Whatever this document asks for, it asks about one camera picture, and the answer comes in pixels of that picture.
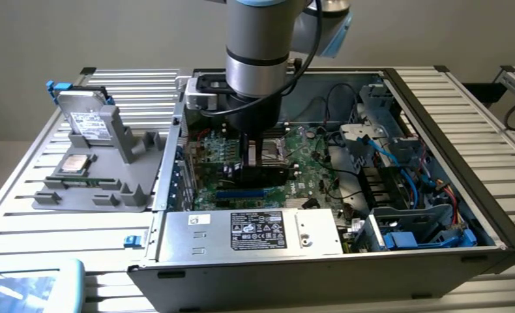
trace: screen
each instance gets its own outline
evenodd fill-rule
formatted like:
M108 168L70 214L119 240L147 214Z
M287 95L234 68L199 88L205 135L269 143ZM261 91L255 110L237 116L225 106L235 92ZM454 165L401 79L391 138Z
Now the screen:
M0 313L42 313L58 272L0 273Z

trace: gray wall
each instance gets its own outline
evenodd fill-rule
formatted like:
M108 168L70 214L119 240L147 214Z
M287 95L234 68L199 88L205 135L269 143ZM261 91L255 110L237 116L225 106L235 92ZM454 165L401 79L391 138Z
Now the gray wall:
M355 0L339 57L315 65L443 64L463 80L515 65L515 0ZM225 64L223 6L202 0L0 0L0 140L31 140L48 79L84 66Z

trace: barcode label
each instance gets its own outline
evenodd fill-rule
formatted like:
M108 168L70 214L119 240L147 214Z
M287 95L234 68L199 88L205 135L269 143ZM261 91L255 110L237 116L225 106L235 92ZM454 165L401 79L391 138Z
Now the barcode label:
M87 140L111 140L111 134L98 113L71 113L78 129Z

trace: power supply label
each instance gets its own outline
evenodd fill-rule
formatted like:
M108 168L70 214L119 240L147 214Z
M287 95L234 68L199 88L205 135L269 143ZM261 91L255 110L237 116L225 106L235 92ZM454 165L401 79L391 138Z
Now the power supply label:
M286 249L283 212L231 213L231 248L237 251Z
M111 140L111 134L98 113L71 112L78 129L87 140Z

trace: green circuit board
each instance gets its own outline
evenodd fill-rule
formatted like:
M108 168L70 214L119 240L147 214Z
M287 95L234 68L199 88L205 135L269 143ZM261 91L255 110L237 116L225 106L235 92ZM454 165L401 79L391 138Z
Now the green circuit board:
M298 175L295 175L297 179L289 180L285 186L263 189L265 196L259 198L217 199L218 190L229 188L229 181L225 181L219 175L223 164L239 162L239 141L222 137L218 132L210 132L199 139L199 142L193 142L193 151L198 150L194 157L198 185L194 209L197 211L213 211L218 209L301 207L310 198L317 198L322 208L339 210L342 201L329 197L319 188L319 181L325 182L327 188L337 175L323 168L311 157L317 145L321 150L323 150L325 145L323 142L319 142L323 141L322 137L313 136L310 132L315 134L317 129L303 126L293 127L283 137L282 144L275 140L271 140L269 144L265 143L265 162L273 158L271 146L275 146L277 142L277 147L283 150L285 157L282 159L286 164L298 164ZM329 193L341 197L339 189L330 190Z

